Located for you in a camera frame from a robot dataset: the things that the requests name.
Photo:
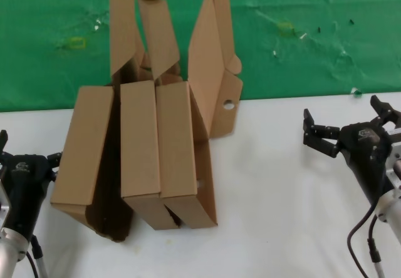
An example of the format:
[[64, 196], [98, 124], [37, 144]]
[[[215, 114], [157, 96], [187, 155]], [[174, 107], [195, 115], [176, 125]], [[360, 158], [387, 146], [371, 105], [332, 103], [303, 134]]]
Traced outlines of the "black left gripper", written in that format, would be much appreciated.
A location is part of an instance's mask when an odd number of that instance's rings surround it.
[[62, 153], [53, 153], [47, 157], [11, 155], [4, 153], [7, 141], [7, 131], [1, 130], [1, 182], [11, 203], [4, 227], [25, 238], [31, 238], [49, 184], [54, 180], [53, 169], [60, 166]]

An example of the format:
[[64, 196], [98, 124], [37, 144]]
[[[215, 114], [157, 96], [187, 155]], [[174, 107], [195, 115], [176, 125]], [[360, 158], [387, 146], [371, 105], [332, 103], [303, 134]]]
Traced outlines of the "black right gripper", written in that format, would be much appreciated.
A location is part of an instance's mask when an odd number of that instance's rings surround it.
[[[341, 130], [334, 126], [316, 125], [309, 109], [304, 109], [303, 144], [331, 158], [341, 151], [367, 200], [373, 205], [392, 189], [385, 174], [390, 142], [383, 126], [391, 122], [395, 128], [400, 128], [400, 112], [389, 103], [380, 101], [376, 95], [370, 98], [370, 104], [377, 113], [376, 118], [371, 122], [344, 126]], [[338, 138], [341, 150], [337, 143], [329, 142]]]

